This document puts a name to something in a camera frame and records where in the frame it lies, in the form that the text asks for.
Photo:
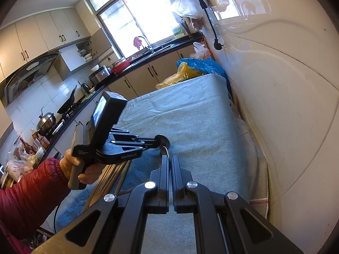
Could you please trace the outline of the red jacket left forearm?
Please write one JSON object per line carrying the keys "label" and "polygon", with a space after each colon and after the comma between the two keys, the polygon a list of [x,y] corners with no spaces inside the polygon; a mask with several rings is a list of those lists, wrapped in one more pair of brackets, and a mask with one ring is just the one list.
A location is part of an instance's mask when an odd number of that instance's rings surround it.
{"label": "red jacket left forearm", "polygon": [[31,253],[32,237],[69,194],[60,160],[48,158],[11,188],[1,190],[1,253]]}

